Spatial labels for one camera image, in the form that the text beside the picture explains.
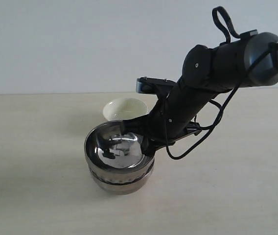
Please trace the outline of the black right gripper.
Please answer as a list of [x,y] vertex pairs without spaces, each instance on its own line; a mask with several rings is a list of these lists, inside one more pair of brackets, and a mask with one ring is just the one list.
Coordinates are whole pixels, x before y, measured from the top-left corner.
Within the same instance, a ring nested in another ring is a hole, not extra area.
[[145,134],[140,149],[147,157],[188,135],[190,121],[218,92],[191,88],[180,79],[169,93],[156,95],[158,101],[147,116],[122,120],[120,125],[122,134]]

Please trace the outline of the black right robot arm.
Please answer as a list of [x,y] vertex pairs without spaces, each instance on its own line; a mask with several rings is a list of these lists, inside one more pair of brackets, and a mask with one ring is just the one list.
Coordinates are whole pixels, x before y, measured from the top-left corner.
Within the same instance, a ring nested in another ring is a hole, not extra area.
[[153,156],[189,135],[210,134],[226,106],[218,105],[219,113],[209,126],[201,126],[195,117],[218,95],[233,96],[239,88],[277,83],[278,36],[273,33],[245,33],[240,40],[216,48],[196,45],[185,57],[178,81],[137,79],[136,91],[155,94],[158,100],[149,114],[124,121],[121,132],[141,135],[142,153]]

